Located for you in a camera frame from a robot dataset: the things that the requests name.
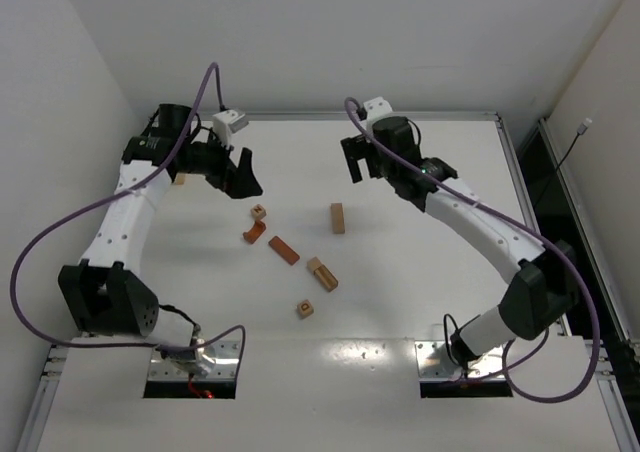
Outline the ribbed light wooden block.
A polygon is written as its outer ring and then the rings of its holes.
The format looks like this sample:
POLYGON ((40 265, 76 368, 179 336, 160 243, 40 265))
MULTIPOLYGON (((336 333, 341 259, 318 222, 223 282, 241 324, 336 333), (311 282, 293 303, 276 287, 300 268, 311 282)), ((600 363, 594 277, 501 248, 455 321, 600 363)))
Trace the ribbed light wooden block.
POLYGON ((313 274, 327 292, 334 291, 339 285, 337 278, 324 264, 316 268, 313 274))

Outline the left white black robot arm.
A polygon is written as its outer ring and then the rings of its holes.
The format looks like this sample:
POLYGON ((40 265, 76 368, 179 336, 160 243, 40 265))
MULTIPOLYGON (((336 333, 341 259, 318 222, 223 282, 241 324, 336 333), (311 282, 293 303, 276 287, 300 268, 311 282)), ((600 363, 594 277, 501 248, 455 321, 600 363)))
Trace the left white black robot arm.
POLYGON ((261 195, 252 152, 233 162, 232 136, 246 115, 229 109, 215 114, 204 142, 195 139, 187 106, 162 104, 150 124, 130 139, 121 159, 112 202, 78 264, 62 267, 58 284, 78 329, 183 348, 192 345, 196 325, 161 307, 140 278, 144 244, 160 202, 179 174, 201 175, 232 199, 261 195))

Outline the light wooden rectangular block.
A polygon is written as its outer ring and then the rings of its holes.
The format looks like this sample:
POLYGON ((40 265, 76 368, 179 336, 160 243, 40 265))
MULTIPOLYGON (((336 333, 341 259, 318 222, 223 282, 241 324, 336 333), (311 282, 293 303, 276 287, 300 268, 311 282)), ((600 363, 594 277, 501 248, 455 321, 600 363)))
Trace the light wooden rectangular block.
POLYGON ((331 227, 334 234, 344 234, 346 232, 344 209, 341 203, 332 203, 330 205, 331 227))

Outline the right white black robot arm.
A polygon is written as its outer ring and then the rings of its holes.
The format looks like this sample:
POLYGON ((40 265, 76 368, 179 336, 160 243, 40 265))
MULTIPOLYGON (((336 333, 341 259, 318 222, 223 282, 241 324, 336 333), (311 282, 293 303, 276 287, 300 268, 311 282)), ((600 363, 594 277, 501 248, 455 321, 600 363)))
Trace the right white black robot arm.
POLYGON ((372 132, 373 141, 359 135, 341 142, 353 182, 361 181, 364 161, 371 177, 385 179, 400 198, 451 228, 507 285, 498 305, 452 334, 454 363, 465 367, 510 340, 533 340, 577 304, 578 286, 561 258, 476 203, 460 200, 471 189, 446 162, 422 156, 408 118, 383 118, 372 132))

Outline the reddish brown rectangular block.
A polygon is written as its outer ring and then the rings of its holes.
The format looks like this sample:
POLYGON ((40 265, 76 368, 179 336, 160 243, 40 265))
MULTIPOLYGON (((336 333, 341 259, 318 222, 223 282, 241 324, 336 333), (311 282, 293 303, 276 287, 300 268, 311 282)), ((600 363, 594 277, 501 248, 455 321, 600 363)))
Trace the reddish brown rectangular block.
POLYGON ((279 236, 273 236, 269 240, 268 245, 276 254, 291 266, 295 265, 300 260, 300 255, 279 236))

